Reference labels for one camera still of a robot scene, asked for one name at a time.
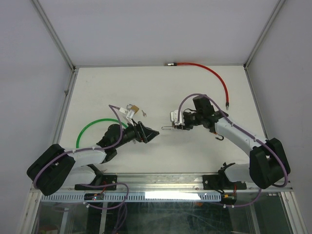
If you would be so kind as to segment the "large brass padlock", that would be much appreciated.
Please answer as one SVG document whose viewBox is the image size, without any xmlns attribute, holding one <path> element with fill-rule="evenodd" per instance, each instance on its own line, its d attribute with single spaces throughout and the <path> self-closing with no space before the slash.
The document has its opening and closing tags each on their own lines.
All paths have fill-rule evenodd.
<svg viewBox="0 0 312 234">
<path fill-rule="evenodd" d="M 132 105 L 132 104 L 128 104 L 128 105 L 126 106 L 126 109 L 127 109 L 128 111 L 134 112 L 135 114 L 139 111 L 139 108 L 138 108 L 137 106 L 135 106 L 135 105 Z"/>
</svg>

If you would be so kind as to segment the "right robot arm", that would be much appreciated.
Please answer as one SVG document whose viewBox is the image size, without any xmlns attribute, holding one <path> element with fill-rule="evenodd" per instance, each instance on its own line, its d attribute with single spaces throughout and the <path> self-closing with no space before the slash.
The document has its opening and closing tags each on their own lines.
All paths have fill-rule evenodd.
<svg viewBox="0 0 312 234">
<path fill-rule="evenodd" d="M 217 103 L 204 94 L 191 94 L 195 109 L 170 112 L 172 128 L 191 130 L 203 126 L 211 133 L 228 139 L 249 158 L 245 164 L 224 163 L 217 172 L 216 183 L 228 189 L 235 182 L 253 182 L 258 188 L 285 187 L 291 172 L 283 145 L 277 138 L 267 139 L 245 130 L 230 119 Z"/>
</svg>

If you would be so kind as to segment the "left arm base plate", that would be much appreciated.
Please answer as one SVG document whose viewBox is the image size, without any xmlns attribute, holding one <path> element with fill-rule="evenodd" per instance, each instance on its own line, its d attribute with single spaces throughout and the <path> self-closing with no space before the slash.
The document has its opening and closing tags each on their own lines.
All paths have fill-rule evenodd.
<svg viewBox="0 0 312 234">
<path fill-rule="evenodd" d="M 117 176 L 116 175 L 97 175 L 95 179 L 87 183 L 80 183 L 74 186 L 77 191 L 86 190 L 105 190 L 105 191 L 115 191 L 117 189 Z"/>
</svg>

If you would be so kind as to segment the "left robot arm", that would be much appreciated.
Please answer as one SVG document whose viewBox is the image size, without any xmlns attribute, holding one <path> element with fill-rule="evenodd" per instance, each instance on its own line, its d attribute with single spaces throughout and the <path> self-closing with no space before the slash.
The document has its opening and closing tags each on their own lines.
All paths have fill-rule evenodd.
<svg viewBox="0 0 312 234">
<path fill-rule="evenodd" d="M 149 143 L 159 132 L 142 122 L 108 127 L 102 139 L 89 148 L 66 150 L 52 144 L 26 171 L 34 187 L 44 195 L 52 195 L 63 187 L 75 190 L 97 190 L 109 184 L 110 179 L 97 167 L 117 155 L 117 149 L 131 141 Z"/>
</svg>

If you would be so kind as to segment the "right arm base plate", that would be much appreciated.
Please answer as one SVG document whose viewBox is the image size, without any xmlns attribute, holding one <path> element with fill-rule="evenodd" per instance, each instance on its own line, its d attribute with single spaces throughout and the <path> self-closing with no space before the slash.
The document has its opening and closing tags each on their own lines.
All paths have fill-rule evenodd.
<svg viewBox="0 0 312 234">
<path fill-rule="evenodd" d="M 246 183 L 238 182 L 230 182 L 226 177 L 222 175 L 203 175 L 202 176 L 203 188 L 204 190 L 246 190 Z"/>
</svg>

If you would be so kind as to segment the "small brass padlock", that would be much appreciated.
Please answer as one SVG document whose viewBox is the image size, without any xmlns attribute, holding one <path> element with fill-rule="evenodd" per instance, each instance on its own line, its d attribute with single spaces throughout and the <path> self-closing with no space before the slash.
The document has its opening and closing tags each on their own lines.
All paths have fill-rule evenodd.
<svg viewBox="0 0 312 234">
<path fill-rule="evenodd" d="M 175 129 L 176 127 L 174 125 L 170 125 L 170 126 L 162 126 L 161 129 L 162 130 L 173 130 Z"/>
</svg>

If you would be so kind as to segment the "green cable lock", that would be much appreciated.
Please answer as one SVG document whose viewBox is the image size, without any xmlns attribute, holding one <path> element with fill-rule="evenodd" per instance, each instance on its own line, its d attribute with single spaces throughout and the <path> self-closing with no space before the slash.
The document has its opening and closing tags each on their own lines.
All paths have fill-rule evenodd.
<svg viewBox="0 0 312 234">
<path fill-rule="evenodd" d="M 76 148 L 88 147 L 98 142 L 111 124 L 119 125 L 119 122 L 113 118 L 101 118 L 88 123 L 78 134 Z"/>
</svg>

